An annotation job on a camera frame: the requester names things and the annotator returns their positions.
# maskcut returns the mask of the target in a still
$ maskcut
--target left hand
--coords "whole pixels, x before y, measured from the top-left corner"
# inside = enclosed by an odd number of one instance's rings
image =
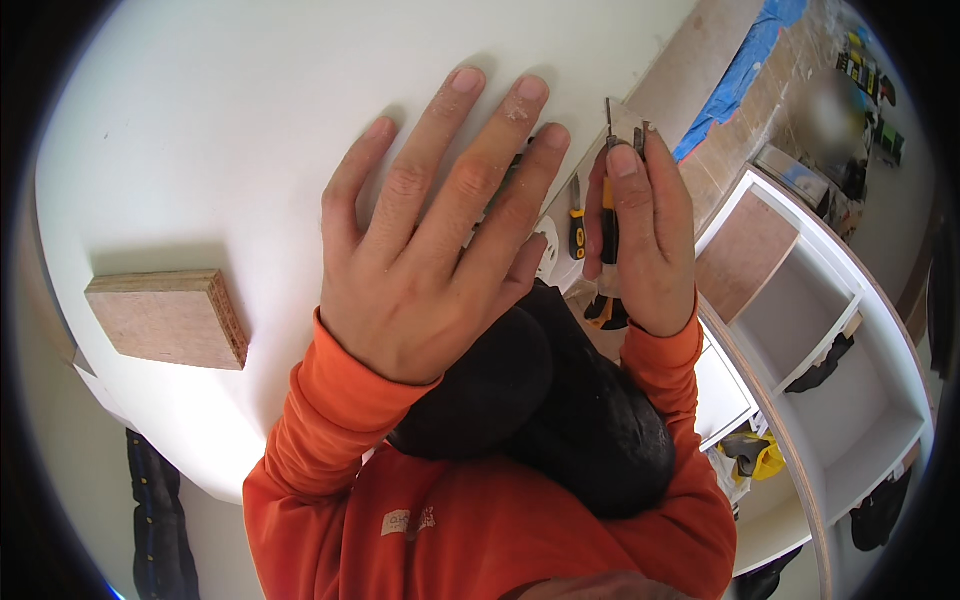
[[[584,278],[600,276],[603,179],[610,178],[620,224],[616,266],[627,314],[651,335],[683,330],[693,314],[693,202],[663,138],[647,131],[646,164],[629,144],[600,152],[590,172]]]
[[[324,192],[321,322],[348,354],[392,381],[419,385],[444,374],[526,296],[545,249],[530,232],[570,143],[556,123],[537,134],[461,253],[546,104],[546,83],[533,75],[507,93],[416,227],[450,140],[485,82],[475,67],[446,78],[388,172],[367,231],[357,226],[356,198],[394,141],[393,121],[373,122]]]

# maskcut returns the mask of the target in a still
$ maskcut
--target white shelf unit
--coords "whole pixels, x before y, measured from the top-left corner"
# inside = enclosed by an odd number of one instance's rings
[[[718,319],[709,324],[718,346],[734,346],[729,353],[745,363],[738,368],[753,375],[759,409],[775,428],[797,485],[797,506],[809,537],[801,540],[792,525],[789,503],[782,512],[761,511],[738,525],[741,536],[749,538],[741,544],[743,557],[738,547],[736,564],[756,568],[813,539],[823,595],[845,598],[867,568],[850,544],[846,515],[918,440],[921,458],[914,476],[921,476],[933,441],[928,394],[902,323],[872,276],[812,212],[752,167],[698,240],[697,254],[748,190],[800,236],[740,316],[729,326]],[[787,393],[857,312],[863,321],[836,371],[817,388]],[[754,493],[741,501],[741,518],[745,503],[763,502],[751,498]],[[765,537],[758,526],[763,519],[770,519],[765,529],[772,532]]]
[[[810,541],[804,506],[786,469],[769,479],[752,481],[750,492],[738,504],[734,577],[764,566]]]
[[[700,450],[716,445],[759,410],[750,388],[733,361],[720,348],[704,325],[704,348],[694,370],[697,373],[696,431],[703,439]]]

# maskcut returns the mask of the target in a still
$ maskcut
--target tools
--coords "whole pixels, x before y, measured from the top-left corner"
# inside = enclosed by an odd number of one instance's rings
[[[634,150],[641,160],[646,160],[643,149],[646,144],[646,124],[643,119],[629,112],[621,105],[614,105],[618,111],[616,119],[617,131],[614,132],[611,115],[610,98],[607,99],[607,151],[618,144],[633,143]],[[631,141],[621,139],[619,135],[626,133]],[[627,326],[626,309],[620,299],[620,277],[616,270],[616,258],[620,246],[620,226],[616,219],[616,210],[613,206],[613,187],[610,177],[603,179],[603,208],[600,220],[603,235],[603,250],[600,253],[600,262],[603,271],[597,278],[597,297],[587,310],[584,319],[598,329],[614,330]]]
[[[581,260],[587,255],[587,233],[584,230],[584,201],[580,197],[580,175],[573,174],[570,184],[573,208],[570,209],[570,258]]]

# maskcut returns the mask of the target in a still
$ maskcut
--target sleeve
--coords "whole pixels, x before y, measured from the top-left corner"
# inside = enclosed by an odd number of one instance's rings
[[[361,456],[431,386],[387,381],[349,356],[314,318],[290,373],[283,416],[244,482],[244,522],[268,598],[336,595],[349,491]]]
[[[693,366],[702,347],[696,308],[684,330],[672,338],[654,337],[630,323],[621,363],[663,415],[677,459],[673,480],[656,509],[607,526],[650,579],[695,598],[719,598],[733,573],[736,526],[730,501],[717,486],[693,430]]]

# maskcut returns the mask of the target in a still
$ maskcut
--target finger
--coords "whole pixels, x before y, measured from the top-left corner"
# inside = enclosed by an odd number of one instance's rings
[[[654,190],[654,230],[664,258],[693,248],[693,202],[677,163],[653,127],[644,146],[647,176]]]
[[[453,165],[410,243],[413,260],[438,264],[438,275],[444,271],[447,276],[452,273],[457,251],[503,181],[549,95],[549,88],[539,77],[527,75],[516,81],[490,121]]]
[[[390,117],[380,117],[347,150],[321,196],[321,236],[324,260],[353,254],[362,233],[357,226],[356,200],[367,176],[387,154],[396,138]]]
[[[551,123],[543,128],[523,155],[503,196],[470,241],[454,278],[478,301],[493,299],[498,282],[515,263],[520,247],[537,223],[543,199],[569,145],[570,133],[563,125]]]
[[[600,254],[603,252],[603,230],[600,228],[600,214],[603,211],[603,179],[607,176],[607,146],[600,150],[587,186],[587,202],[584,206],[584,229],[587,233],[587,257],[584,258],[584,279],[596,279],[603,266]]]
[[[504,277],[496,292],[487,320],[483,323],[483,331],[489,329],[497,319],[510,310],[511,306],[519,302],[533,289],[534,279],[537,277],[537,267],[543,258],[546,243],[545,235],[534,233],[520,247],[520,251],[516,253],[514,264],[507,271],[507,276]]]
[[[472,66],[447,76],[387,174],[364,239],[364,252],[393,264],[406,247],[450,140],[486,83],[484,72]]]
[[[607,154],[607,175],[613,190],[613,208],[620,224],[619,255],[656,251],[654,194],[643,161],[630,144],[619,144]]]

